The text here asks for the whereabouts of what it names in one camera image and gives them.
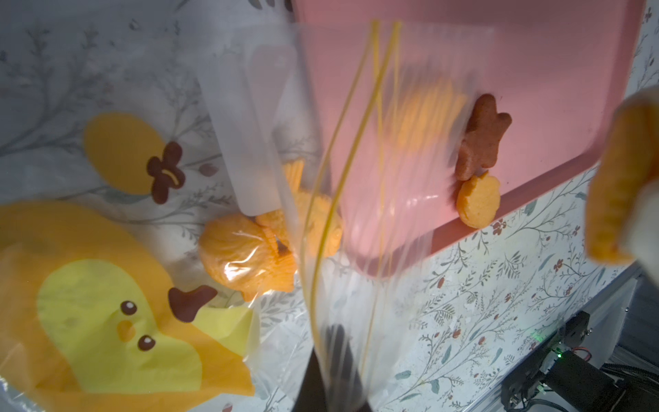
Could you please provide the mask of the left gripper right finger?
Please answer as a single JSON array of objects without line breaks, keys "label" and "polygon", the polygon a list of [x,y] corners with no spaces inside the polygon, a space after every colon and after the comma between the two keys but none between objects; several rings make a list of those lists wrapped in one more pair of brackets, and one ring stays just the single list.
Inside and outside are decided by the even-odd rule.
[{"label": "left gripper right finger", "polygon": [[325,341],[329,369],[326,373],[328,410],[371,412],[345,328],[340,324],[328,327]]}]

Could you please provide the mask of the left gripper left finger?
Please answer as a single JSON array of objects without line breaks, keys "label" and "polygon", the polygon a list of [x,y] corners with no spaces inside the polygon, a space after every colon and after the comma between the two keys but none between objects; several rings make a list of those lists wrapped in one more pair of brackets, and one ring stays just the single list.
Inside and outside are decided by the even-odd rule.
[{"label": "left gripper left finger", "polygon": [[324,381],[315,350],[311,352],[292,412],[327,412]]}]

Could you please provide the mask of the clear resealable bag yellow print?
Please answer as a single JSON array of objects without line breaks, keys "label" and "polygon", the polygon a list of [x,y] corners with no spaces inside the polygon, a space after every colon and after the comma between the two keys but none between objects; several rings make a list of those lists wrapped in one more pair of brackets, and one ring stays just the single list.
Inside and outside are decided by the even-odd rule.
[{"label": "clear resealable bag yellow print", "polygon": [[[300,24],[104,47],[95,27],[55,55],[48,29],[1,66],[1,385],[47,411],[187,411],[303,381],[295,340],[264,303],[302,304],[303,352],[326,394],[326,330],[345,328],[372,405],[419,310],[427,257],[391,277],[340,249],[307,251],[282,166],[331,198]],[[284,212],[291,293],[246,302],[198,254],[223,216]]]}]

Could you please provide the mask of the orange cookie bottom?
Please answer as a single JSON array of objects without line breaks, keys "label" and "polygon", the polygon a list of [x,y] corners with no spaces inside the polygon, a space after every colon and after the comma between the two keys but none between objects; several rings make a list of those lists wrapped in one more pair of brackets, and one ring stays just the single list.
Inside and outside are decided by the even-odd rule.
[{"label": "orange cookie bottom", "polygon": [[486,228],[499,210],[499,189],[499,180],[489,172],[463,182],[456,197],[460,220],[470,228]]}]

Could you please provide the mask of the orange round cookie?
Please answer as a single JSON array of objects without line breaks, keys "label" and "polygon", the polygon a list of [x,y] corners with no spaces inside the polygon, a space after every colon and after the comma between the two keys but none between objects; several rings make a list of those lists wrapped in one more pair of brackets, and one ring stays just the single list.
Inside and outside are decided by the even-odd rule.
[{"label": "orange round cookie", "polygon": [[408,82],[387,101],[384,140],[398,149],[420,151],[446,140],[468,101],[453,82]]}]

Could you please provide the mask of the brown star cookie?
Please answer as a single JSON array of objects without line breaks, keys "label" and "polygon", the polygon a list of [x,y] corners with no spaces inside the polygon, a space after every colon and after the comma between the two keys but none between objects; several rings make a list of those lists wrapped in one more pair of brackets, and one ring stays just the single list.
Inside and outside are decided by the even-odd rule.
[{"label": "brown star cookie", "polygon": [[498,112],[492,94],[483,94],[475,101],[458,151],[454,172],[458,181],[467,181],[496,165],[499,144],[511,124],[511,115]]}]

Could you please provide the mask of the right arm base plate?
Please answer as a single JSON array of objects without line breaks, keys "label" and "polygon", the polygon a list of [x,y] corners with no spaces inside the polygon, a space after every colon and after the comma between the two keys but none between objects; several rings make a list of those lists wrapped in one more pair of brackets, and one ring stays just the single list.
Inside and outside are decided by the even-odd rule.
[{"label": "right arm base plate", "polygon": [[506,411],[543,405],[566,408],[540,397],[549,391],[577,411],[657,411],[658,375],[638,367],[590,363],[582,343],[590,314],[581,311],[533,351],[503,381],[500,401]]}]

